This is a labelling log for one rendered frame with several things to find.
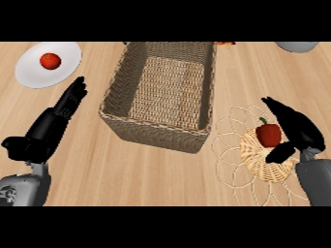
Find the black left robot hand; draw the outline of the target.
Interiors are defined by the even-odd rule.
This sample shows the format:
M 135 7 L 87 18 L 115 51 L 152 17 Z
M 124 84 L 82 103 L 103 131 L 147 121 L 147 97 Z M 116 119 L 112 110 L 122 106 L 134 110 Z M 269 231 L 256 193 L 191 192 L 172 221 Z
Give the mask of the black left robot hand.
M 87 95 L 84 77 L 68 87 L 57 104 L 35 119 L 23 137 L 7 137 L 1 146 L 14 161 L 44 163 L 56 152 L 70 118 Z

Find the white round plate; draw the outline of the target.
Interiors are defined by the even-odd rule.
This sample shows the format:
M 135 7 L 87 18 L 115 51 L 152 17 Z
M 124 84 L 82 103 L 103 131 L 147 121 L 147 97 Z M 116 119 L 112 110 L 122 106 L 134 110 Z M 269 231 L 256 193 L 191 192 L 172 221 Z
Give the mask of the white round plate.
M 62 64 L 48 70 L 41 66 L 40 58 L 45 53 L 54 53 Z M 28 88 L 45 88 L 60 83 L 75 72 L 81 62 L 82 52 L 76 42 L 42 42 L 22 55 L 16 64 L 16 80 Z

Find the red tomato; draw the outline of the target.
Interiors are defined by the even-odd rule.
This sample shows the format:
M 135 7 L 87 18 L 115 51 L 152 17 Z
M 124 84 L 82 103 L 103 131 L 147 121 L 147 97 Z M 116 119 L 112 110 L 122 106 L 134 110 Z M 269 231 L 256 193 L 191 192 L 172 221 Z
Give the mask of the red tomato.
M 62 58 L 56 53 L 44 53 L 40 58 L 40 65 L 45 70 L 56 70 L 62 66 Z

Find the rectangular wicker basket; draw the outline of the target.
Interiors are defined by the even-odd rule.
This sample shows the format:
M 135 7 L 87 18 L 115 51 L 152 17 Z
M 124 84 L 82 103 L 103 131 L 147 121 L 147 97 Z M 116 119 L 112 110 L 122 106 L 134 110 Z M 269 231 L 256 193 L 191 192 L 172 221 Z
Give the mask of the rectangular wicker basket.
M 98 114 L 122 140 L 197 153 L 212 132 L 216 43 L 131 42 Z

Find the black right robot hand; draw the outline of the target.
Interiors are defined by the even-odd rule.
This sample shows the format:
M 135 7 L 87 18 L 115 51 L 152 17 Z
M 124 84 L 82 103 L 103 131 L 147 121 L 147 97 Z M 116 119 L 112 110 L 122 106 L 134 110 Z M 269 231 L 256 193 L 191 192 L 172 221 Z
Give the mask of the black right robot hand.
M 312 158 L 325 150 L 324 136 L 309 118 L 271 97 L 261 99 L 274 114 L 287 141 L 281 142 L 265 157 L 268 163 L 281 164 L 300 151 Z

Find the woven flower-shaped placemat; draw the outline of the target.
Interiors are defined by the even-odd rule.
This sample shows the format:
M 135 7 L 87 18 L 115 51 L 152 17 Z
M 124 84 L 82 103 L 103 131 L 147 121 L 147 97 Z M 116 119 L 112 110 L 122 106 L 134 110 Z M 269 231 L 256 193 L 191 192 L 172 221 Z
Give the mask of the woven flower-shaped placemat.
M 297 155 L 283 164 L 265 161 L 271 148 L 261 145 L 256 129 L 275 123 L 265 108 L 247 106 L 233 107 L 213 124 L 215 177 L 240 206 L 309 205 L 294 172 Z

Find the red bell pepper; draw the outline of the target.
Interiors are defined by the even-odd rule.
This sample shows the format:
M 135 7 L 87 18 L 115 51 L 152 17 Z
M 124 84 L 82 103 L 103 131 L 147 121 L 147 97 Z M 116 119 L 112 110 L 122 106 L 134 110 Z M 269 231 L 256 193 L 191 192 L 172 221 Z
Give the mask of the red bell pepper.
M 275 147 L 281 142 L 281 130 L 277 124 L 268 124 L 261 118 L 262 125 L 256 128 L 256 135 L 264 147 Z

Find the grey rounded object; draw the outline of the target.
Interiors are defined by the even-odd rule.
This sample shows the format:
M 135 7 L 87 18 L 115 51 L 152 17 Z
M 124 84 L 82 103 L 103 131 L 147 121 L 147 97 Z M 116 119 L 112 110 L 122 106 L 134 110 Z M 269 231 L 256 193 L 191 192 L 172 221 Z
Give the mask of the grey rounded object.
M 314 50 L 318 42 L 277 42 L 275 44 L 289 52 L 306 53 Z

